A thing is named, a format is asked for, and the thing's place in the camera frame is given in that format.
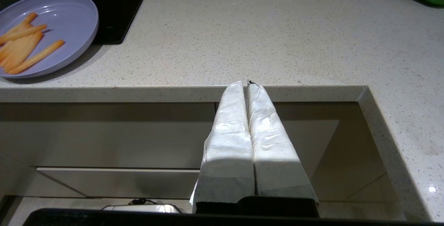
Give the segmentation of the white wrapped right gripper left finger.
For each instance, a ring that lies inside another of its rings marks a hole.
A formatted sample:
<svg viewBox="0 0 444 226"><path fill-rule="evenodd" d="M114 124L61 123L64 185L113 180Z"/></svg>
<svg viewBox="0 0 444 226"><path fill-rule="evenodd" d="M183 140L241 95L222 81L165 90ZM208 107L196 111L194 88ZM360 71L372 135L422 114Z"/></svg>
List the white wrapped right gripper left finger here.
<svg viewBox="0 0 444 226"><path fill-rule="evenodd" d="M237 203L255 193L253 144L241 81L223 92L212 129L204 142L201 169L190 198Z"/></svg>

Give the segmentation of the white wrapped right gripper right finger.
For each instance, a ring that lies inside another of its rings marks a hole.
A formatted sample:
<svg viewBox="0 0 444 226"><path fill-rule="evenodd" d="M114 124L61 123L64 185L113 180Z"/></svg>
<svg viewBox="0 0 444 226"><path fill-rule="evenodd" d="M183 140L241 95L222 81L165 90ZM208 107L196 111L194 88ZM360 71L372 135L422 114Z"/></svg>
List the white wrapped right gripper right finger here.
<svg viewBox="0 0 444 226"><path fill-rule="evenodd" d="M265 88L250 82L247 102L257 194L319 202Z"/></svg>

